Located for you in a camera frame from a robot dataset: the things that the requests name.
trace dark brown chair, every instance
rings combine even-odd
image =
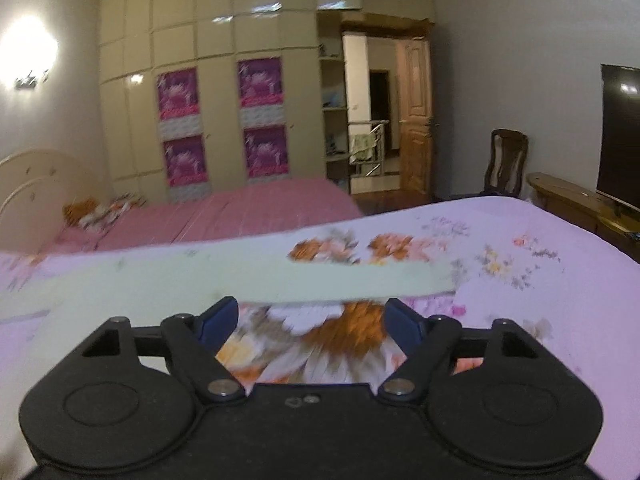
[[[497,152],[500,149],[500,163]],[[501,128],[491,133],[491,160],[484,174],[484,189],[477,194],[455,195],[450,200],[473,196],[513,196],[522,190],[524,163],[529,149],[528,137],[515,130]]]

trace headboard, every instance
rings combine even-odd
[[[64,153],[31,150],[7,157],[0,162],[0,251],[37,253],[60,231],[63,205],[109,196],[91,171]]]

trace wooden tv cabinet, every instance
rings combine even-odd
[[[536,191],[536,205],[598,235],[640,263],[640,243],[625,236],[626,232],[640,231],[640,221],[633,212],[617,217],[612,200],[545,173],[528,174],[527,183]]]

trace television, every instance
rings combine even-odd
[[[602,150],[597,191],[640,211],[640,69],[602,66]]]

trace wooden door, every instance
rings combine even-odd
[[[431,63],[425,40],[398,42],[400,187],[431,195]]]

